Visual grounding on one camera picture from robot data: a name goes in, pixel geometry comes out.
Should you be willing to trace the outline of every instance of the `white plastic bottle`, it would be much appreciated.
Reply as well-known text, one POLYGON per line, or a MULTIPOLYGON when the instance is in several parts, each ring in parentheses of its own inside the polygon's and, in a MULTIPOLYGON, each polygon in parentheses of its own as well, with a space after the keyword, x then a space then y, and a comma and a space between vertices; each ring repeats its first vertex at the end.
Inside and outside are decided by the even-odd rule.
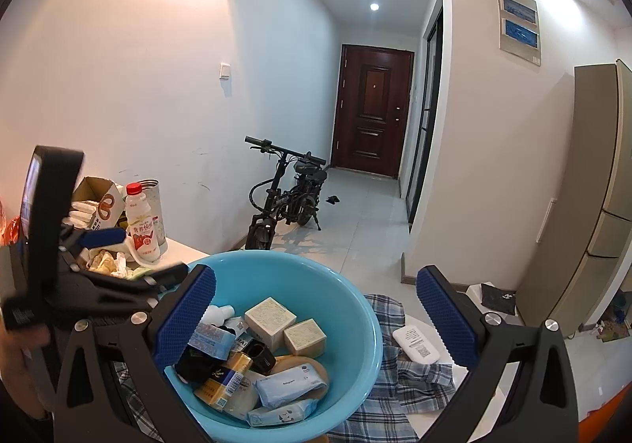
POLYGON ((224 322, 235 316, 235 310, 232 306, 222 306, 218 308, 217 306, 211 306, 206 308, 204 311, 204 315, 201 317, 200 322, 206 323, 207 325, 216 325, 219 327, 220 325, 224 325, 224 322))
POLYGON ((154 230, 152 209, 139 182, 128 184, 126 191, 125 214, 128 232, 134 240, 134 248, 141 259, 154 262, 160 257, 160 248, 154 230))
POLYGON ((441 355, 423 333, 414 325, 407 325, 393 331, 393 338, 406 355, 415 363, 436 363, 441 355))

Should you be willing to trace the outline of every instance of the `silver bolt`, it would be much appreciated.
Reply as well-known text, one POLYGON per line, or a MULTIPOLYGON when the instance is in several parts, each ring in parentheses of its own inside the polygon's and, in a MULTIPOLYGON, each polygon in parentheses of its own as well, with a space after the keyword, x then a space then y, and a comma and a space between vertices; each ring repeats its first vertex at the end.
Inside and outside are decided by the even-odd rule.
POLYGON ((78 320, 78 322, 75 323, 75 331, 77 332, 83 332, 88 328, 88 320, 78 320))
POLYGON ((559 329, 559 324, 555 320, 549 319, 546 322, 544 322, 544 327, 546 327, 548 330, 552 330, 553 332, 555 332, 559 329))
POLYGON ((140 325, 141 323, 145 323, 147 321, 147 313, 144 311, 139 311, 132 315, 132 323, 134 325, 140 325))
POLYGON ((496 313, 488 313, 485 315, 485 322, 489 325, 500 325, 502 318, 496 313))

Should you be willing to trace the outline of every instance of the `blue plastic basin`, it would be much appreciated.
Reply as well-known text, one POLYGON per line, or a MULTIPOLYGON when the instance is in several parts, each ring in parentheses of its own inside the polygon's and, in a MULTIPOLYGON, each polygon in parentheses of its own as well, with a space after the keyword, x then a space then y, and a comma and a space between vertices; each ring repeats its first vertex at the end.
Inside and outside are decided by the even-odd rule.
POLYGON ((300 443, 330 431, 349 418, 375 384, 382 363, 382 333, 369 302, 347 279, 312 260, 270 251, 217 254, 192 263, 210 266, 217 278, 213 304, 235 307, 237 315, 273 297, 297 322, 314 319, 327 335, 318 358, 331 387, 307 420, 293 425, 250 428, 201 402, 189 385, 166 369, 174 388, 196 420, 222 443, 300 443))

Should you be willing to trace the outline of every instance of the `black bag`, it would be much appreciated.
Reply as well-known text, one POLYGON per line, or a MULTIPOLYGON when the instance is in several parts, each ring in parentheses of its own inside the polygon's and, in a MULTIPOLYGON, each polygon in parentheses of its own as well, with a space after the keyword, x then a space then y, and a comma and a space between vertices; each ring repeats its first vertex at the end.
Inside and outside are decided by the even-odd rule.
POLYGON ((507 315, 516 315, 516 292, 512 290, 501 290, 495 286, 488 284, 480 285, 483 300, 481 304, 486 308, 490 308, 507 315))

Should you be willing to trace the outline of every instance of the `red bottle cap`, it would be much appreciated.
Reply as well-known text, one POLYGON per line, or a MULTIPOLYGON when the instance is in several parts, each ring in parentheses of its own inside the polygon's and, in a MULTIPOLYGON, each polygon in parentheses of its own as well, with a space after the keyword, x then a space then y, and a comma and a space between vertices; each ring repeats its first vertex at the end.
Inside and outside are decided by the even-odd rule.
POLYGON ((127 195, 138 195, 143 192, 143 185, 139 182, 131 182, 125 187, 125 190, 127 191, 127 195))

